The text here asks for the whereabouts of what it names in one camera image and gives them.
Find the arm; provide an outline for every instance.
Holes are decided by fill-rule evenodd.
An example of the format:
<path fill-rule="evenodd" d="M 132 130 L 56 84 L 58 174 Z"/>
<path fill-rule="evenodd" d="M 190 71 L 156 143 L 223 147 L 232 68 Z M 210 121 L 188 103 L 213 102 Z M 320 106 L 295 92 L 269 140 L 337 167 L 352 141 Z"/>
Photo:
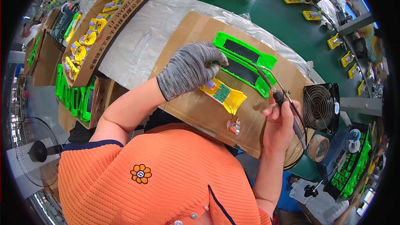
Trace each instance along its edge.
<path fill-rule="evenodd" d="M 276 207 L 282 188 L 282 174 L 285 161 L 285 152 L 293 138 L 293 115 L 297 123 L 300 120 L 289 102 L 282 104 L 282 109 L 277 106 L 270 92 L 270 105 L 263 114 L 267 117 L 263 136 L 263 155 L 253 193 L 258 207 L 267 212 L 270 217 Z M 300 112 L 300 103 L 293 100 Z"/>
<path fill-rule="evenodd" d="M 205 64 L 217 61 L 211 66 Z M 117 140 L 123 146 L 127 134 L 159 104 L 200 88 L 210 81 L 227 58 L 210 42 L 191 43 L 179 48 L 157 76 L 125 93 L 113 102 L 100 118 L 89 142 Z"/>

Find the standing fan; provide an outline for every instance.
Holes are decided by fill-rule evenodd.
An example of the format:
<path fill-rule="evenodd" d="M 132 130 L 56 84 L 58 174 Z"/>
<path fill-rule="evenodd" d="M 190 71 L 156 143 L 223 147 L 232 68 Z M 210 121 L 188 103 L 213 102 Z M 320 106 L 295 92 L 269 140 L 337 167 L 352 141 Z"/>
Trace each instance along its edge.
<path fill-rule="evenodd" d="M 308 128 L 332 134 L 339 127 L 339 85 L 323 83 L 306 86 L 303 113 Z"/>
<path fill-rule="evenodd" d="M 20 140 L 15 150 L 26 177 L 41 187 L 55 183 L 63 146 L 52 129 L 40 118 L 30 117 L 20 123 L 17 132 Z"/>

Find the white shirt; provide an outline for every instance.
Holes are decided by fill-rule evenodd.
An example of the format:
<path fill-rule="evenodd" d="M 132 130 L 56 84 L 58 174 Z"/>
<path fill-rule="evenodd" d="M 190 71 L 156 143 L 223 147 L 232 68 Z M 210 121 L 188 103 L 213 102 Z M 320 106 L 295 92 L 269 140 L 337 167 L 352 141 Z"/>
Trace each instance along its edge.
<path fill-rule="evenodd" d="M 39 31 L 41 25 L 42 25 L 41 23 L 37 25 L 32 25 L 32 27 L 30 28 L 29 36 L 25 38 L 25 46 L 27 46 L 29 41 L 31 41 L 34 37 L 36 37 L 36 34 Z"/>

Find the tape roll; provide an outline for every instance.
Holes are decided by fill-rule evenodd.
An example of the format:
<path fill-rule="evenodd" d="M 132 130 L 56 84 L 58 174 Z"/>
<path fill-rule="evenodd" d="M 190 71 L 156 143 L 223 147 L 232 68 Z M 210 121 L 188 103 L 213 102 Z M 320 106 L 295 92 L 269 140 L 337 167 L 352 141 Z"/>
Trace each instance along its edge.
<path fill-rule="evenodd" d="M 308 145 L 307 156 L 313 161 L 321 162 L 329 150 L 329 139 L 321 135 L 315 135 Z"/>

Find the stacked green parts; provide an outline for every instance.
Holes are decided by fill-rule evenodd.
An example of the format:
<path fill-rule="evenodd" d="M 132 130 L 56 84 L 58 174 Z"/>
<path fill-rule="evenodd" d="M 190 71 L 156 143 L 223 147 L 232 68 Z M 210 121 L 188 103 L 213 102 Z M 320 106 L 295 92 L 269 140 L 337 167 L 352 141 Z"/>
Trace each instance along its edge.
<path fill-rule="evenodd" d="M 95 81 L 96 79 L 93 79 L 89 87 L 69 88 L 62 65 L 58 64 L 57 66 L 55 94 L 64 102 L 65 107 L 71 111 L 74 117 L 85 122 L 90 121 Z"/>
<path fill-rule="evenodd" d="M 35 45 L 34 45 L 34 47 L 33 47 L 33 50 L 32 50 L 32 52 L 31 52 L 30 55 L 29 55 L 29 60 L 28 60 L 28 66 L 29 66 L 29 67 L 32 66 L 33 60 L 35 59 L 36 48 L 37 48 L 37 46 L 38 46 L 37 44 L 39 43 L 40 35 L 41 35 L 41 34 L 42 34 L 42 33 L 40 32 L 39 35 L 37 35 L 38 38 L 36 39 L 36 43 L 35 43 Z"/>
<path fill-rule="evenodd" d="M 248 45 L 237 38 L 234 38 L 224 32 L 218 32 L 213 44 L 222 51 L 229 62 L 228 66 L 223 66 L 222 70 L 234 76 L 240 81 L 248 84 L 257 90 L 263 97 L 268 98 L 270 88 L 263 78 L 258 74 L 256 65 L 265 66 L 272 70 L 277 59 L 269 54 L 265 54 L 256 48 Z M 272 75 L 261 69 L 272 85 L 276 84 Z"/>
<path fill-rule="evenodd" d="M 340 172 L 336 172 L 331 180 L 331 184 L 340 191 L 340 195 L 343 198 L 353 194 L 368 162 L 368 152 L 371 149 L 368 141 L 368 132 L 361 133 L 360 143 L 361 146 L 358 153 L 346 155 L 346 162 L 343 164 L 342 169 Z"/>

